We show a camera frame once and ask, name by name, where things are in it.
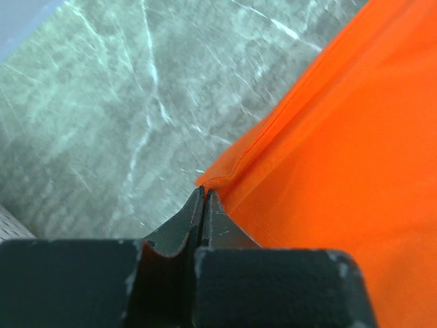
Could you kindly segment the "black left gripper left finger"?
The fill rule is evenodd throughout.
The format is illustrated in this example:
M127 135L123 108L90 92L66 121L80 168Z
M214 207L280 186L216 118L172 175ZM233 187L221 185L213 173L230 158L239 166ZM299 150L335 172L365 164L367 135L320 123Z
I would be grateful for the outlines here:
M1 243L2 327L191 327L205 191L149 237Z

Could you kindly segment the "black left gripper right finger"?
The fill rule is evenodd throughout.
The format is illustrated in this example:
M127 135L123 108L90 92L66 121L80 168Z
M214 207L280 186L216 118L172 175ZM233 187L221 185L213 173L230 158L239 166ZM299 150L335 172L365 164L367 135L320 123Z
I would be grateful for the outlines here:
M196 327L376 327L362 271L336 249L262 248L205 203L194 255Z

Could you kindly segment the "orange t shirt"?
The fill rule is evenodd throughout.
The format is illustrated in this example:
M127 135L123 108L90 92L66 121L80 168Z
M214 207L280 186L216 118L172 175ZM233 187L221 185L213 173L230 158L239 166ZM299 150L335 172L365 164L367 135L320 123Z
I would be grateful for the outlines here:
M368 2L196 183L264 247L351 254L381 327L435 327L436 2Z

